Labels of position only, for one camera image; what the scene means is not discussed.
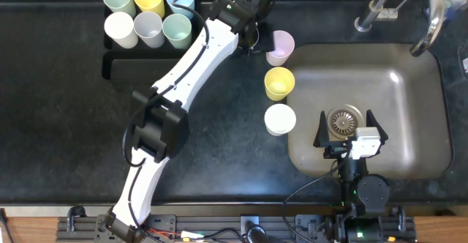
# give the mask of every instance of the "wooden floor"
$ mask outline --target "wooden floor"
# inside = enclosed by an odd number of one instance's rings
[[[468,243],[468,217],[416,217],[419,243]],[[15,243],[52,243],[56,240],[55,217],[11,217]],[[9,243],[3,225],[3,243]]]

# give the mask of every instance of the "drain strainer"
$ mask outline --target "drain strainer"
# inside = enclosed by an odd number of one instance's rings
[[[363,124],[361,112],[351,105],[334,108],[328,114],[327,120],[331,133],[342,139],[353,134],[356,128],[362,127]]]

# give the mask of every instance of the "chrome faucet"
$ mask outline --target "chrome faucet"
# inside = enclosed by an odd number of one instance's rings
[[[355,27],[358,31],[370,31],[374,20],[395,20],[398,17],[398,10],[401,8],[404,0],[395,9],[383,8],[387,0],[373,0],[363,16],[356,18]],[[445,0],[429,0],[431,13],[429,15],[429,27],[421,40],[414,44],[409,51],[412,56],[420,56],[424,51],[431,47],[442,28],[445,17]]]

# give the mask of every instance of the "stainless steel sink basin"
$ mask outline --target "stainless steel sink basin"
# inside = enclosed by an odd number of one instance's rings
[[[370,172],[390,178],[444,173],[452,152],[439,66],[429,52],[411,56],[410,47],[305,45],[292,53],[287,67],[295,88],[287,104],[297,116],[289,134],[296,168],[310,176],[330,169],[332,161],[312,145],[321,111],[328,115],[331,139],[338,140],[365,126],[371,109],[390,139],[367,160]]]

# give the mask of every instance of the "tray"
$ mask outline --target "tray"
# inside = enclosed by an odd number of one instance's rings
[[[213,0],[195,0],[195,10],[204,19],[208,17],[211,2]],[[136,6],[137,15],[141,13]],[[104,17],[112,11],[105,7]],[[165,1],[165,16],[173,12]],[[203,25],[196,16],[192,22],[192,42],[194,42]],[[165,43],[159,48],[150,48],[141,39],[134,48],[122,48],[109,36],[104,34],[104,47],[107,49],[102,57],[101,75],[107,81],[113,83],[154,83],[169,72],[188,49],[175,49],[165,38]]]

